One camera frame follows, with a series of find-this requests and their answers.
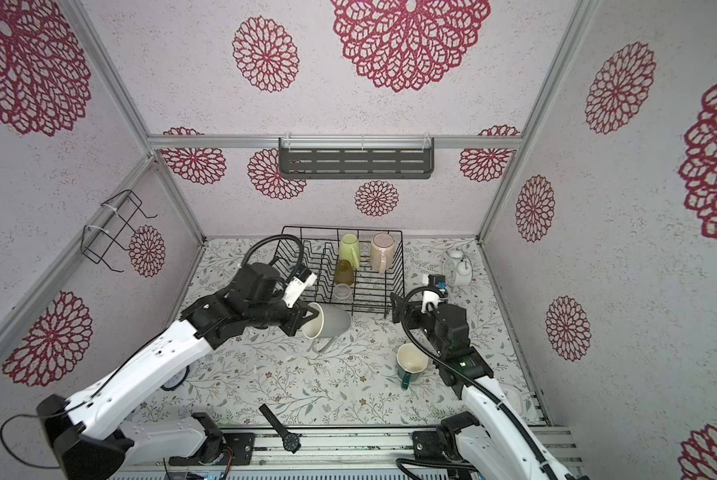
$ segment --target gray mug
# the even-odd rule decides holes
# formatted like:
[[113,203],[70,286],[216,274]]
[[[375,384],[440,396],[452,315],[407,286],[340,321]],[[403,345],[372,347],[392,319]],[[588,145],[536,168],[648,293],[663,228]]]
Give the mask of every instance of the gray mug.
[[413,343],[404,343],[396,352],[396,373],[401,379],[401,388],[406,390],[409,384],[419,379],[427,369],[428,358]]
[[[344,311],[338,306],[328,305],[327,303],[310,302],[309,306],[318,310],[318,316],[310,322],[306,322],[301,328],[306,337],[313,339],[313,343],[308,350],[316,353],[325,352],[334,340],[340,335],[351,329],[351,314]],[[318,339],[328,338],[329,341],[320,350],[315,348]]]

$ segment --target mug handle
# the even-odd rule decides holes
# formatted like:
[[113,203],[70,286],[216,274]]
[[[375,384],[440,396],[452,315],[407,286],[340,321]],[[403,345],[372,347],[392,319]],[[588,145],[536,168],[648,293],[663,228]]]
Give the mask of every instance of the mug handle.
[[378,273],[381,275],[385,273],[385,270],[387,270],[387,253],[386,252],[380,253],[380,267],[377,270],[379,270]]
[[326,345],[324,345],[320,350],[315,348],[315,343],[318,341],[318,339],[313,339],[313,343],[311,343],[311,346],[308,350],[313,350],[314,352],[321,354],[325,352],[330,346],[332,346],[332,343],[337,339],[336,336],[333,336],[331,339],[329,339],[328,342],[326,342]]
[[353,256],[353,262],[355,262],[354,267],[353,267],[353,270],[355,270],[353,273],[354,275],[356,272],[358,272],[358,268],[361,266],[361,257],[358,255],[359,248],[361,248],[361,247],[358,246],[356,248],[351,248],[351,255]]
[[411,373],[405,372],[403,374],[403,379],[401,379],[401,389],[406,390],[409,388],[409,382],[411,381]]

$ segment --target floral tablecloth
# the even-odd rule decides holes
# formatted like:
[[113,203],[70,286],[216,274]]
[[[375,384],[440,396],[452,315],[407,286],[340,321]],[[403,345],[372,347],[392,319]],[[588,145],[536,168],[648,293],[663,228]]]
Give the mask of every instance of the floral tablecloth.
[[[183,306],[225,286],[238,268],[249,239],[211,240]],[[522,392],[530,424],[542,424],[489,284],[475,240],[412,239],[403,243],[407,291],[427,274],[440,273],[444,252],[463,248],[473,262],[473,282],[451,302],[467,308],[470,339],[504,383]],[[269,261],[275,244],[252,261]],[[159,390],[133,415],[156,421],[207,412],[220,426],[267,425],[258,407],[267,403],[288,425],[432,425],[464,410],[452,390],[429,366],[421,379],[402,390],[396,376],[396,349],[407,342],[400,325],[377,313],[354,313],[352,326],[334,346],[317,355],[307,351],[301,333],[247,329],[194,363],[176,390]]]

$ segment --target black watch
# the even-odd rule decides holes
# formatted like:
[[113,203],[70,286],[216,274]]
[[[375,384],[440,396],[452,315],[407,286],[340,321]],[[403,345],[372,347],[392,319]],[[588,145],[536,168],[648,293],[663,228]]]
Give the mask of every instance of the black watch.
[[278,418],[273,415],[273,412],[271,412],[271,409],[268,408],[265,403],[260,406],[260,412],[262,412],[262,415],[267,418],[268,422],[270,422],[270,425],[276,430],[277,434],[281,436],[281,439],[284,441],[284,449],[287,452],[296,453],[297,450],[300,449],[299,435],[289,432],[286,427],[278,421]]

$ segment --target green mug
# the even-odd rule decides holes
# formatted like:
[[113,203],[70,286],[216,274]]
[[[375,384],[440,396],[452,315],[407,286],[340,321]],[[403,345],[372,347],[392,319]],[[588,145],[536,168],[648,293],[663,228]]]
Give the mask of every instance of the green mug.
[[347,234],[342,237],[337,260],[346,260],[353,266],[353,270],[358,272],[361,266],[361,243],[357,236]]
[[396,352],[396,373],[401,379],[401,388],[406,390],[409,384],[419,379],[427,369],[428,358],[413,343],[404,343]]

